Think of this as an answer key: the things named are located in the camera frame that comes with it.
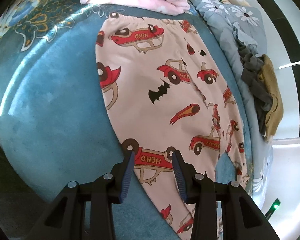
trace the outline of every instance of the black wall trim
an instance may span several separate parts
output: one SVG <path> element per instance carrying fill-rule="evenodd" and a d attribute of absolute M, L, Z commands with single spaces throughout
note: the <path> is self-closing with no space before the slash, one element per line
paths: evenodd
<path fill-rule="evenodd" d="M 287 53 L 290 58 L 290 62 L 300 61 L 300 43 L 296 37 L 290 23 L 287 18 L 275 3 L 274 0 L 257 0 L 258 3 L 263 7 L 265 12 L 270 17 L 275 28 L 277 29 L 282 42 L 287 50 Z M 294 79 L 296 81 L 297 92 L 298 92 L 298 101 L 299 101 L 299 112 L 300 112 L 300 65 L 292 67 Z"/>

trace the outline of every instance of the pillow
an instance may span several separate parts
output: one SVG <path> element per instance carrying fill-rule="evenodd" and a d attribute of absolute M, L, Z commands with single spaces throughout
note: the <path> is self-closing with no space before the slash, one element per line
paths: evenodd
<path fill-rule="evenodd" d="M 254 7 L 222 4 L 218 0 L 190 0 L 203 16 L 220 14 L 234 30 L 234 37 L 245 46 L 256 47 L 251 51 L 266 54 L 267 40 L 260 11 Z"/>

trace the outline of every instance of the red car print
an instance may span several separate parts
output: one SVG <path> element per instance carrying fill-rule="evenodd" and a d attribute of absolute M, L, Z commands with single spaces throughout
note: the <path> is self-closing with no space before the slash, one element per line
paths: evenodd
<path fill-rule="evenodd" d="M 100 47 L 103 47 L 104 39 L 105 39 L 105 32 L 99 31 L 96 44 L 99 45 Z"/>
<path fill-rule="evenodd" d="M 191 25 L 187 20 L 183 20 L 182 22 L 179 22 L 180 27 L 186 32 L 186 33 L 195 33 L 197 34 L 197 30 L 194 28 L 193 25 Z"/>
<path fill-rule="evenodd" d="M 233 166 L 235 167 L 236 171 L 237 171 L 237 175 L 242 175 L 242 167 L 241 164 L 234 161 L 233 162 Z"/>
<path fill-rule="evenodd" d="M 180 225 L 179 225 L 180 228 L 178 229 L 177 234 L 190 230 L 190 228 L 193 225 L 193 221 L 194 221 L 193 217 L 190 213 L 188 215 L 186 215 L 186 217 L 183 220 L 181 220 L 181 222 L 180 222 Z"/>
<path fill-rule="evenodd" d="M 141 28 L 134 31 L 128 28 L 118 30 L 114 35 L 109 36 L 116 44 L 122 47 L 133 46 L 139 52 L 147 53 L 148 50 L 160 48 L 163 43 L 164 29 L 159 28 L 157 25 L 153 26 L 148 24 L 148 28 Z M 149 47 L 139 47 L 139 43 L 148 43 Z"/>
<path fill-rule="evenodd" d="M 181 111 L 175 114 L 174 117 L 170 120 L 170 124 L 174 124 L 177 120 L 186 117 L 186 116 L 193 116 L 197 114 L 200 110 L 200 106 L 198 104 L 190 104 L 189 106 L 185 107 Z"/>
<path fill-rule="evenodd" d="M 178 68 L 171 66 L 171 63 L 173 62 L 178 63 Z M 174 85 L 178 85 L 180 82 L 186 82 L 190 84 L 190 77 L 184 68 L 184 62 L 182 60 L 168 59 L 166 64 L 158 67 L 157 70 L 162 71 L 163 76 L 167 77 Z"/>
<path fill-rule="evenodd" d="M 227 104 L 235 104 L 235 100 L 231 100 L 232 98 L 232 92 L 230 88 L 227 87 L 226 91 L 223 92 L 223 101 L 225 102 L 225 108 L 227 107 Z"/>
<path fill-rule="evenodd" d="M 239 143 L 238 148 L 239 148 L 240 153 L 244 153 L 244 144 L 243 143 Z"/>
<path fill-rule="evenodd" d="M 121 147 L 124 151 L 128 151 L 129 148 L 131 148 L 135 153 L 134 168 L 140 169 L 139 181 L 141 184 L 148 183 L 149 185 L 152 185 L 161 171 L 173 171 L 172 153 L 175 152 L 175 147 L 171 146 L 168 147 L 165 152 L 158 152 L 140 147 L 139 143 L 132 138 L 126 139 L 121 144 Z M 151 178 L 145 179 L 145 170 L 155 170 L 155 174 Z"/>
<path fill-rule="evenodd" d="M 169 225 L 172 224 L 172 215 L 170 214 L 170 211 L 171 211 L 171 205 L 169 205 L 166 209 L 162 209 L 161 212 L 160 212 L 160 215 L 162 216 L 162 218 L 164 220 L 166 220 L 168 222 Z"/>
<path fill-rule="evenodd" d="M 212 122 L 213 122 L 214 128 L 217 131 L 219 131 L 221 129 L 221 126 L 220 126 L 220 116 L 219 116 L 217 107 L 218 107 L 218 105 L 214 105 L 214 107 L 213 107 Z"/>
<path fill-rule="evenodd" d="M 198 72 L 197 77 L 201 78 L 202 81 L 206 82 L 208 85 L 213 83 L 213 80 L 216 81 L 219 74 L 213 69 L 207 69 L 205 62 L 202 62 L 201 70 Z"/>
<path fill-rule="evenodd" d="M 228 125 L 228 131 L 227 131 L 227 136 L 229 135 L 229 143 L 228 143 L 228 146 L 227 146 L 227 149 L 226 149 L 226 153 L 229 153 L 230 150 L 231 150 L 231 147 L 232 147 L 232 142 L 231 142 L 231 138 L 232 138 L 232 135 L 234 133 L 234 131 L 239 131 L 239 128 L 238 128 L 238 122 L 234 121 L 234 120 L 231 120 L 230 121 L 230 125 Z"/>
<path fill-rule="evenodd" d="M 211 127 L 211 133 L 209 136 L 201 136 L 197 135 L 192 138 L 189 150 L 193 151 L 195 155 L 199 155 L 201 153 L 201 150 L 203 147 L 207 147 L 209 149 L 212 149 L 214 151 L 220 150 L 220 138 L 214 137 L 213 132 L 216 129 L 214 127 Z"/>
<path fill-rule="evenodd" d="M 103 94 L 109 90 L 112 90 L 113 92 L 113 98 L 111 102 L 106 106 L 106 110 L 108 111 L 118 98 L 119 90 L 116 80 L 120 75 L 121 67 L 115 70 L 111 70 L 109 66 L 105 67 L 101 62 L 98 62 L 97 68 L 100 79 L 101 92 Z"/>
<path fill-rule="evenodd" d="M 190 55 L 193 55 L 195 53 L 194 49 L 191 47 L 189 43 L 187 43 L 187 50 Z"/>

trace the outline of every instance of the blue velvet cushion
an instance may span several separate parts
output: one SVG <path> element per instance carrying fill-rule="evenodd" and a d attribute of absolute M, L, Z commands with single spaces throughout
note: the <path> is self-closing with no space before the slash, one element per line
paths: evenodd
<path fill-rule="evenodd" d="M 240 92 L 218 42 L 195 10 L 172 17 L 117 5 L 81 5 L 79 0 L 41 0 L 0 37 L 0 144 L 24 182 L 49 202 L 69 181 L 93 181 L 122 161 L 95 59 L 98 31 L 111 11 L 186 19 L 195 26 L 237 101 L 251 164 Z M 217 178 L 235 179 L 227 155 L 218 163 Z M 118 239 L 178 239 L 136 176 L 113 213 Z"/>

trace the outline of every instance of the beige cloth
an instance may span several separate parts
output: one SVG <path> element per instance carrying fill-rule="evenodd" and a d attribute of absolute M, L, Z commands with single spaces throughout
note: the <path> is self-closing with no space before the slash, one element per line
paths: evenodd
<path fill-rule="evenodd" d="M 186 20 L 110 13 L 96 42 L 100 85 L 123 150 L 162 217 L 190 239 L 194 205 L 178 194 L 172 168 L 177 149 L 197 172 L 215 180 L 227 152 L 237 180 L 248 182 L 243 125 L 234 97 L 197 30 Z"/>
<path fill-rule="evenodd" d="M 268 90 L 268 93 L 273 98 L 273 104 L 270 111 L 266 115 L 266 141 L 272 139 L 272 136 L 277 132 L 279 123 L 283 117 L 283 103 L 278 87 L 277 78 L 274 73 L 273 65 L 270 58 L 264 54 L 262 55 L 265 64 L 262 66 L 259 79 L 262 80 Z"/>

